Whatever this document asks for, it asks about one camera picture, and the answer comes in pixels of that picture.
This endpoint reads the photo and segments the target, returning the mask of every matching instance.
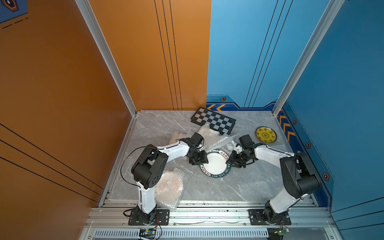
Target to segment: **orange wall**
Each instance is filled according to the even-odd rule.
[[[131,116],[75,1],[28,1],[0,46],[0,239],[77,239]]]
[[[138,111],[206,104],[210,0],[90,0]]]

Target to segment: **black and white checkerboard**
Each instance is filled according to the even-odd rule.
[[[203,126],[206,122],[210,122],[209,127],[219,131],[221,135],[230,134],[236,120],[219,113],[200,107],[191,117],[191,122]]]

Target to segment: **blue wall panel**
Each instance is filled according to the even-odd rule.
[[[341,221],[347,218],[384,211],[383,206],[384,206],[384,198],[378,199],[372,202],[368,202],[365,204],[357,205],[354,207],[350,207],[347,209],[339,210],[336,212],[332,212],[332,216],[335,221]]]
[[[381,214],[370,214],[384,210],[375,203],[381,200],[365,203],[384,197],[383,9],[379,0],[345,1],[288,98],[332,172],[335,218],[352,217],[340,221],[343,228],[383,222]]]
[[[350,240],[350,239],[379,240],[379,239],[383,239],[383,233],[382,233],[383,228],[384,228],[384,225],[376,225],[371,227],[348,229],[340,232],[343,235],[344,240]]]
[[[241,108],[276,101],[327,4],[212,0],[208,96],[228,95]]]

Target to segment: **ventilation slot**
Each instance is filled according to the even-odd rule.
[[[156,237],[160,236],[157,228]],[[139,229],[97,228],[94,238],[137,239]],[[266,228],[163,228],[162,238],[267,238]]]

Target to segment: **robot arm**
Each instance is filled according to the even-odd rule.
[[[178,143],[164,147],[148,145],[133,165],[131,172],[139,189],[139,216],[147,224],[155,218],[155,185],[159,182],[167,162],[187,156],[189,163],[199,165],[208,163],[205,151],[199,151],[203,137],[194,133],[191,138],[180,139]]]
[[[265,160],[281,169],[284,188],[265,204],[264,216],[267,222],[279,223],[287,215],[288,209],[301,197],[321,187],[316,170],[306,154],[294,154],[272,149],[265,144],[255,144],[249,135],[239,138],[240,145],[233,151],[227,163],[241,168],[257,160]],[[200,151],[203,137],[198,133],[191,138],[180,139],[178,143],[164,147],[148,145],[132,167],[139,189],[138,216],[150,224],[156,215],[155,185],[163,174],[167,162],[187,156],[189,163],[208,163],[205,151]]]
[[[282,152],[266,144],[255,144],[249,135],[240,137],[239,141],[227,163],[241,168],[256,160],[264,160],[281,169],[284,188],[265,204],[263,213],[267,222],[279,223],[290,207],[321,187],[321,180],[308,155]]]

